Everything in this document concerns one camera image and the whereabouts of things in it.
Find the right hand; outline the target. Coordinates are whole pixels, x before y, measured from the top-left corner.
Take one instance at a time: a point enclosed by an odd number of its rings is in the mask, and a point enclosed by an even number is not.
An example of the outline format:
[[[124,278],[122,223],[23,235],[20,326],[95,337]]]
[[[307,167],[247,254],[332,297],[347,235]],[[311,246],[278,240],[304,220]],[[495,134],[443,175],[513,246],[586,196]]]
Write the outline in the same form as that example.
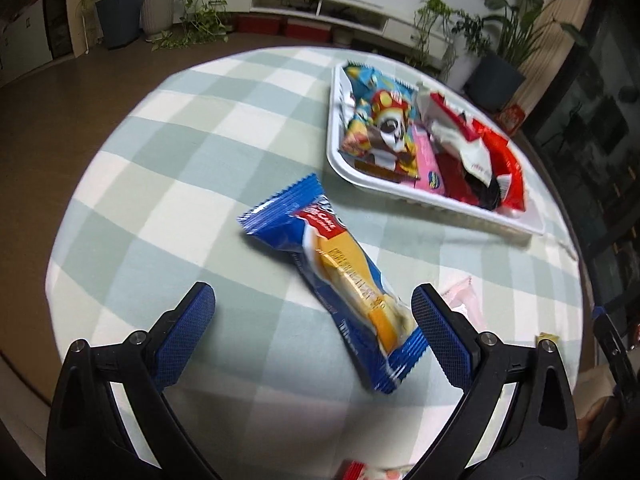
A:
[[[580,460],[584,462],[589,454],[593,454],[604,445],[604,437],[608,431],[613,432],[616,424],[622,424],[629,417],[639,403],[639,399],[631,408],[623,413],[620,404],[614,398],[615,382],[613,379],[613,393],[604,399],[600,410],[593,417],[587,416],[588,424],[585,430],[580,432]]]

